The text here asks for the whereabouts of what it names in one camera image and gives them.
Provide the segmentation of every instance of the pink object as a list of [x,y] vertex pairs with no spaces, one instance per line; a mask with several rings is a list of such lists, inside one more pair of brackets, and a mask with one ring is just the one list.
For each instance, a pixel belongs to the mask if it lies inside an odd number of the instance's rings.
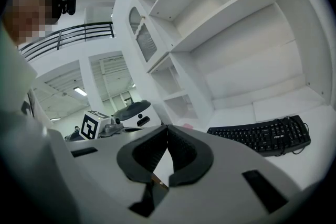
[[187,128],[187,129],[193,129],[194,128],[194,126],[192,126],[190,124],[187,124],[187,123],[183,124],[182,127]]

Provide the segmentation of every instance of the fluorescent light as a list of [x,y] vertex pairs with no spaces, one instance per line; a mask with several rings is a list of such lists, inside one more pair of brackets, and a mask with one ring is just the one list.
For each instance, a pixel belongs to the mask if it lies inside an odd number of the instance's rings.
[[86,92],[81,90],[79,87],[75,87],[73,90],[80,93],[82,96],[87,96]]

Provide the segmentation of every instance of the black metal railing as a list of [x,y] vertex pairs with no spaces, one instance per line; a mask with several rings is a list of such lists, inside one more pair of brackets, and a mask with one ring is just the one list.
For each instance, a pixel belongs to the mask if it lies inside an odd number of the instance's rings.
[[52,32],[38,41],[27,44],[20,49],[20,53],[27,61],[30,61],[48,51],[59,50],[62,46],[73,42],[107,36],[114,38],[113,22],[77,25]]

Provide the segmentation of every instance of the keyboard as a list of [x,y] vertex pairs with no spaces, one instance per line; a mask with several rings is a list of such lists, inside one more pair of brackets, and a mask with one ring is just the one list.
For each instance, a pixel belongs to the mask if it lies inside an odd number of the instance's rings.
[[240,142],[264,157],[296,151],[311,142],[300,116],[248,125],[211,127],[207,133]]

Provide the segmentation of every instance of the railing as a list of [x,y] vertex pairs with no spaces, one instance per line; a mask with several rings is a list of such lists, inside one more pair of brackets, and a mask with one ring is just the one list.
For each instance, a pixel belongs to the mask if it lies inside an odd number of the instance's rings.
[[38,41],[25,45],[20,52],[27,61],[30,61],[48,51],[59,50],[62,46],[73,42],[106,36],[114,38],[113,22],[77,25],[52,32]]

